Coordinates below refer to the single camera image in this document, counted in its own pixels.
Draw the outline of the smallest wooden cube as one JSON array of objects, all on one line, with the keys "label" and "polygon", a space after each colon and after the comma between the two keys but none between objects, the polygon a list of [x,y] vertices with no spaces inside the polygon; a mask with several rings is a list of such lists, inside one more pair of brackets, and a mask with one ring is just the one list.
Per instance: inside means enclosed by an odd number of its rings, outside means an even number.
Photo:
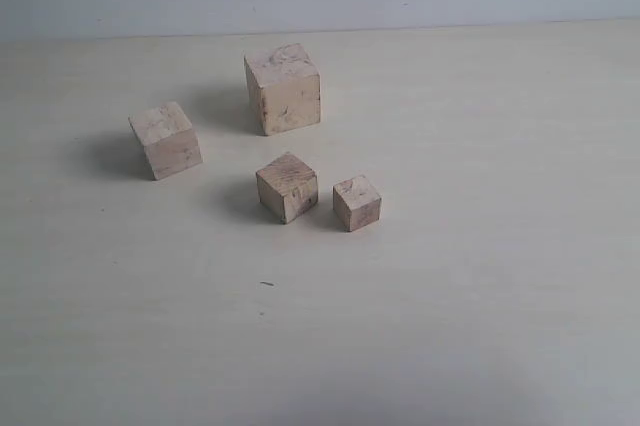
[{"label": "smallest wooden cube", "polygon": [[347,232],[353,232],[380,219],[382,197],[364,175],[333,186],[333,210]]}]

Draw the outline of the third largest wooden cube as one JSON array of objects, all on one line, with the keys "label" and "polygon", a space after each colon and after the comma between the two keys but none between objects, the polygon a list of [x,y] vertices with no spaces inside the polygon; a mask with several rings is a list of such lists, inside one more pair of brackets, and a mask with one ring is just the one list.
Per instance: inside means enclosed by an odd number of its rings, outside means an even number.
[{"label": "third largest wooden cube", "polygon": [[259,200],[282,224],[288,224],[318,202],[316,172],[290,152],[256,173]]}]

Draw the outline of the second largest wooden cube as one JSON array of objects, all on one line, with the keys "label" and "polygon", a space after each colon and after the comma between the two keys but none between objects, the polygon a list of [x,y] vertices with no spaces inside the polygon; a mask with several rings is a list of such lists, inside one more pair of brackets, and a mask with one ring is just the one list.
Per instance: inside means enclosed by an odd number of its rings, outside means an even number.
[{"label": "second largest wooden cube", "polygon": [[155,180],[162,180],[203,163],[194,127],[177,102],[129,117]]}]

